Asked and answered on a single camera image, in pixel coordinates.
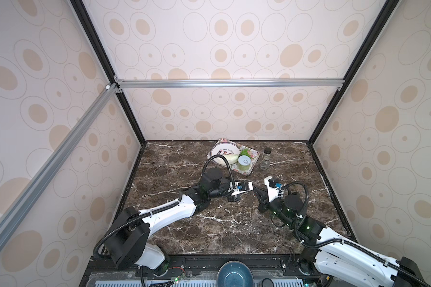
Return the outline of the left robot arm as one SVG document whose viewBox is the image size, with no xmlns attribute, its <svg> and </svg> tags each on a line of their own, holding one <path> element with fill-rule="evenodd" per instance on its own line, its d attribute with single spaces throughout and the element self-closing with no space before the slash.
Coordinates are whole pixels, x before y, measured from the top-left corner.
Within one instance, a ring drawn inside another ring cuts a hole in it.
<svg viewBox="0 0 431 287">
<path fill-rule="evenodd" d="M 93 257 L 111 259 L 117 270 L 134 265 L 147 267 L 161 276 L 169 266 L 169 256 L 149 238 L 172 223 L 190 218 L 207 209 L 215 198 L 236 200 L 253 189 L 249 181 L 235 181 L 233 175 L 224 177 L 217 168 L 203 166 L 200 180 L 180 190 L 177 199 L 151 209 L 125 209 L 96 243 Z"/>
</svg>

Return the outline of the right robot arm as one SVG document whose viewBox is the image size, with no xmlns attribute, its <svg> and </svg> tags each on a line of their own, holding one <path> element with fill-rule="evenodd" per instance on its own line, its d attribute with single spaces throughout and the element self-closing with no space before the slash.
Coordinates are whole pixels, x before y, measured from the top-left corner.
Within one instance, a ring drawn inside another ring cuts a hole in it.
<svg viewBox="0 0 431 287">
<path fill-rule="evenodd" d="M 413 260 L 397 260 L 372 251 L 308 216 L 310 192 L 305 184 L 295 181 L 282 185 L 277 178 L 268 177 L 265 185 L 265 189 L 253 188 L 258 209 L 279 219 L 304 247 L 296 261 L 304 275 L 317 270 L 356 287 L 428 285 Z"/>
</svg>

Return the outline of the pale cabbage piece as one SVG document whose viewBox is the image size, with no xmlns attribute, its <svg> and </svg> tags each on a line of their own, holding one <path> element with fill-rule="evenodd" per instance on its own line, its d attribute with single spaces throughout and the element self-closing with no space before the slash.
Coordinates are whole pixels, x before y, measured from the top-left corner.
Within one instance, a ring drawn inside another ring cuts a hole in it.
<svg viewBox="0 0 431 287">
<path fill-rule="evenodd" d="M 228 162 L 229 165 L 233 165 L 238 161 L 239 155 L 237 154 L 224 154 L 222 157 Z M 213 160 L 219 165 L 225 165 L 225 161 L 221 157 L 217 157 Z"/>
</svg>

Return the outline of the green tin can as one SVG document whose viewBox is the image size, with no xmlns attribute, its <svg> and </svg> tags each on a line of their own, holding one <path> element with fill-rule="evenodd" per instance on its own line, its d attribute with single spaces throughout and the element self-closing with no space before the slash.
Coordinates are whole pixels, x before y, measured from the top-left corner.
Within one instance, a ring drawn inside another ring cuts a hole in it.
<svg viewBox="0 0 431 287">
<path fill-rule="evenodd" d="M 241 172 L 248 171 L 251 166 L 251 158 L 248 155 L 239 156 L 237 166 Z"/>
</svg>

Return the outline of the floral rectangular tray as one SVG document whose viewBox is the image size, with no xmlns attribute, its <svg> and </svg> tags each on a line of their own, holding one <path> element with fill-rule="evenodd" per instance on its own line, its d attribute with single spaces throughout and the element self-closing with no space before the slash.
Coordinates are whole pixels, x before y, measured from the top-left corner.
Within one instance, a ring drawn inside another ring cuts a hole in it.
<svg viewBox="0 0 431 287">
<path fill-rule="evenodd" d="M 245 145 L 242 145 L 242 144 L 240 144 L 240 143 L 236 143 L 236 142 L 233 142 L 233 141 L 230 141 L 230 140 L 228 140 L 228 139 L 225 139 L 225 138 L 221 138 L 221 139 L 219 139 L 218 141 L 217 141 L 217 143 L 216 144 L 218 144 L 218 143 L 220 143 L 220 142 L 231 142 L 231 143 L 233 143 L 233 144 L 236 144 L 239 148 L 240 148 L 240 150 L 242 151 L 243 149 L 245 149 L 245 148 L 248 148 L 249 149 L 249 153 L 250 153 L 250 155 L 252 156 L 252 158 L 251 158 L 251 166 L 250 166 L 250 168 L 249 168 L 249 170 L 248 171 L 246 171 L 246 172 L 241 172 L 241 171 L 239 171 L 238 170 L 238 166 L 237 166 L 237 163 L 238 162 L 236 162 L 235 164 L 233 164 L 233 165 L 230 165 L 230 168 L 231 168 L 231 170 L 232 171 L 234 171 L 234 172 L 238 172 L 238 173 L 240 173 L 240 174 L 242 174 L 242 175 L 244 175 L 244 176 L 249 176 L 251 173 L 252 173 L 252 171 L 253 171 L 253 169 L 254 169 L 254 166 L 255 166 L 255 164 L 257 163 L 257 161 L 258 161 L 258 159 L 259 159 L 259 157 L 260 157 L 260 152 L 258 152 L 258 151 L 256 151 L 255 149 L 252 149 L 252 148 L 249 148 L 249 147 L 246 147 Z"/>
</svg>

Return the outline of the white plate with rim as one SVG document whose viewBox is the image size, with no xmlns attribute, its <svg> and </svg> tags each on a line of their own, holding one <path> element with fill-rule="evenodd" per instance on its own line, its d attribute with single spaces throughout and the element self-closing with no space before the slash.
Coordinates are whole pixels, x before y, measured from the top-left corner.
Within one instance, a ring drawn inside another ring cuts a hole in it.
<svg viewBox="0 0 431 287">
<path fill-rule="evenodd" d="M 241 153 L 240 148 L 231 142 L 217 143 L 211 150 L 209 157 L 214 155 L 237 154 Z"/>
</svg>

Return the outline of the green leaf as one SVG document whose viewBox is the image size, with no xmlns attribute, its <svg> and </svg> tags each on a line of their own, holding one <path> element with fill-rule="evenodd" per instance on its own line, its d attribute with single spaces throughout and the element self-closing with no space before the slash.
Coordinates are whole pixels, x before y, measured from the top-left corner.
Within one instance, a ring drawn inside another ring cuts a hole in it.
<svg viewBox="0 0 431 287">
<path fill-rule="evenodd" d="M 249 153 L 249 149 L 248 148 L 243 149 L 242 152 L 239 154 L 239 156 L 247 156 L 249 158 L 252 158 L 252 156 Z"/>
</svg>

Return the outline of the herb jar black lid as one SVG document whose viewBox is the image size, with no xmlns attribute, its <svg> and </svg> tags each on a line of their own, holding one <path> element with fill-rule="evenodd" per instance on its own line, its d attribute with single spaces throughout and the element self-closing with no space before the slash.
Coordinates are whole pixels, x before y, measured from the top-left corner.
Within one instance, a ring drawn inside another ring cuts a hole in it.
<svg viewBox="0 0 431 287">
<path fill-rule="evenodd" d="M 269 147 L 266 147 L 263 150 L 263 158 L 262 158 L 262 163 L 265 165 L 269 165 L 270 161 L 271 161 L 271 153 L 272 153 L 272 149 Z"/>
</svg>

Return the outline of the blue bowl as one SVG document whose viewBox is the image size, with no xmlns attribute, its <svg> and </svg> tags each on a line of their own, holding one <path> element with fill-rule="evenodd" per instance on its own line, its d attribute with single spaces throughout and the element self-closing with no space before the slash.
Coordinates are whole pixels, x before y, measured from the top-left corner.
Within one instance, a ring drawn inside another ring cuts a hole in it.
<svg viewBox="0 0 431 287">
<path fill-rule="evenodd" d="M 221 266 L 216 279 L 217 287 L 254 287 L 251 270 L 242 262 L 229 261 Z"/>
</svg>

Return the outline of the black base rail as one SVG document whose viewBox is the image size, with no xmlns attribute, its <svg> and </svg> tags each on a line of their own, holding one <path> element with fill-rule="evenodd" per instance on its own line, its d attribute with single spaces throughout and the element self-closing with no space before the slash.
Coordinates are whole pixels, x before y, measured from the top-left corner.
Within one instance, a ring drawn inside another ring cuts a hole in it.
<svg viewBox="0 0 431 287">
<path fill-rule="evenodd" d="M 92 258 L 83 287 L 329 287 L 341 280 L 357 287 L 393 287 L 400 282 L 388 259 L 365 255 L 361 263 L 323 251 L 284 255 L 166 255 Z"/>
</svg>

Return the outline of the horizontal aluminium rail back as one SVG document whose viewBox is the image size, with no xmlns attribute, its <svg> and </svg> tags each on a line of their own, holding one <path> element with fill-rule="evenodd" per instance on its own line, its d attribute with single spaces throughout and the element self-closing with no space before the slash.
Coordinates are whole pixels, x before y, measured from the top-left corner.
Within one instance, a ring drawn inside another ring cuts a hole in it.
<svg viewBox="0 0 431 287">
<path fill-rule="evenodd" d="M 226 80 L 123 80 L 117 81 L 125 88 L 253 88 L 253 87 L 342 87 L 343 78 L 293 78 L 293 79 L 226 79 Z"/>
</svg>

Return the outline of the diagonal aluminium rail left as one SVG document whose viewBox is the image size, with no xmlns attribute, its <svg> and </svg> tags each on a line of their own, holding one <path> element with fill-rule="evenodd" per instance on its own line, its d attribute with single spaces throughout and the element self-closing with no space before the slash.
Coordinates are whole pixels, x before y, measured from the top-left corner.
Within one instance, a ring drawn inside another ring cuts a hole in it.
<svg viewBox="0 0 431 287">
<path fill-rule="evenodd" d="M 111 83 L 103 90 L 74 128 L 69 131 L 69 134 L 61 142 L 56 151 L 48 158 L 39 172 L 30 180 L 23 192 L 1 217 L 0 252 L 96 120 L 101 110 L 112 95 L 117 92 L 118 87 L 117 83 Z"/>
</svg>

